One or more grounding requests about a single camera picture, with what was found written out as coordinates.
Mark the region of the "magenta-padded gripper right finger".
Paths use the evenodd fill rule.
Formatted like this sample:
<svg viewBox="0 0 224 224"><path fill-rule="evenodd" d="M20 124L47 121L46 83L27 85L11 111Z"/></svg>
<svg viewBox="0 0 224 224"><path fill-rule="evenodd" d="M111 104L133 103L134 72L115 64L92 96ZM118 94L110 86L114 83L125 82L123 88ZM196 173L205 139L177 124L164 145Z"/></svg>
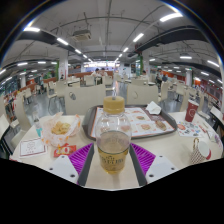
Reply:
<svg viewBox="0 0 224 224"><path fill-rule="evenodd" d="M130 156L140 186L152 183L177 171L165 156L155 155L134 143L130 144Z"/></svg>

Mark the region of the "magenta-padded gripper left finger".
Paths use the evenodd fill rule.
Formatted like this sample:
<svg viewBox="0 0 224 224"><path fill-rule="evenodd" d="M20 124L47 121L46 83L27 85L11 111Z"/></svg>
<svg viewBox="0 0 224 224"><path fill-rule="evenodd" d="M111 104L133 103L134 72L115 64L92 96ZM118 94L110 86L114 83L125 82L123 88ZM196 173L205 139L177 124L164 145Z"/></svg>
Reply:
<svg viewBox="0 0 224 224"><path fill-rule="evenodd" d="M94 144L90 143L70 155L60 155L49 166L49 172L72 183L84 186L89 174L93 154Z"/></svg>

